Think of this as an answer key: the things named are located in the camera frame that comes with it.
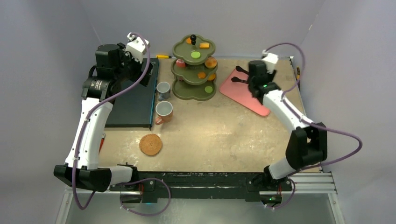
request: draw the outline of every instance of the pink cutting board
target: pink cutting board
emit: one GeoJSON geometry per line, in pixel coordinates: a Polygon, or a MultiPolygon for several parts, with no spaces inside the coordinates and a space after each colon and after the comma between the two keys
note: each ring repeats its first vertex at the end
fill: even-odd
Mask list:
{"type": "Polygon", "coordinates": [[[256,98],[252,97],[252,94],[248,89],[248,84],[232,82],[231,78],[234,76],[242,80],[248,79],[248,76],[245,73],[234,69],[230,76],[220,86],[220,92],[257,114],[267,116],[269,114],[269,109],[264,107],[256,98]]]}

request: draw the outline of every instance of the mug handle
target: mug handle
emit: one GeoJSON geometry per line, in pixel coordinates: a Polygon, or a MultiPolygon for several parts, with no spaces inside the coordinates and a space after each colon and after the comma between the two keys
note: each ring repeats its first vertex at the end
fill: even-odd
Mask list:
{"type": "Polygon", "coordinates": [[[163,120],[161,117],[156,118],[156,125],[160,125],[163,123],[163,120]]]}

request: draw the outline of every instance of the mug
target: mug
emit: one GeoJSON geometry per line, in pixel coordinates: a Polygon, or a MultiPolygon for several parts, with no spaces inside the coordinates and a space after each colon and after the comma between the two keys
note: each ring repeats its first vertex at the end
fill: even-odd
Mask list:
{"type": "Polygon", "coordinates": [[[157,92],[159,93],[158,100],[163,101],[164,99],[169,99],[170,97],[170,85],[167,82],[160,82],[157,85],[157,92]]]}
{"type": "Polygon", "coordinates": [[[168,123],[173,117],[173,106],[168,101],[162,101],[157,104],[156,112],[158,114],[158,118],[156,118],[156,125],[168,123]]]}

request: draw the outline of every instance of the white wall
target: white wall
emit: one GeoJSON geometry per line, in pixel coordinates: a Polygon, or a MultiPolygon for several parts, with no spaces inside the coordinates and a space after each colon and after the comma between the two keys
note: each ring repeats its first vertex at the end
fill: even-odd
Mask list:
{"type": "MultiPolygon", "coordinates": [[[[126,30],[172,53],[190,33],[216,44],[216,56],[260,56],[279,42],[300,44],[325,0],[81,0],[103,43],[124,42],[126,30]]],[[[276,53],[290,56],[292,47],[276,53]]]]}
{"type": "Polygon", "coordinates": [[[54,223],[99,41],[78,0],[0,1],[1,223],[54,223]]]}
{"type": "MultiPolygon", "coordinates": [[[[396,1],[326,0],[302,48],[307,114],[363,140],[331,170],[349,224],[396,222],[396,1]]],[[[356,141],[329,134],[329,159],[356,141]]]]}

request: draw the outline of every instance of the wooden table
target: wooden table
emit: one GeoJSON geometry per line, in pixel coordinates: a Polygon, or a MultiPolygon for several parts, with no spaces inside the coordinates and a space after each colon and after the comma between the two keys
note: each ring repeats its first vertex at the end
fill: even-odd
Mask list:
{"type": "MultiPolygon", "coordinates": [[[[160,60],[158,82],[172,83],[172,61],[160,60]]],[[[218,59],[217,86],[236,65],[247,69],[248,61],[218,59]]],[[[284,90],[290,88],[295,78],[289,60],[278,62],[276,69],[274,82],[284,90]]],[[[303,111],[298,89],[287,97],[303,111]]],[[[261,117],[222,95],[218,89],[212,99],[204,102],[180,100],[173,95],[168,101],[174,107],[170,123],[155,126],[151,131],[106,129],[100,166],[128,162],[141,171],[261,172],[285,155],[289,133],[273,113],[261,117]],[[156,156],[146,156],[139,149],[141,137],[149,133],[157,134],[163,141],[163,148],[156,156]]]]}

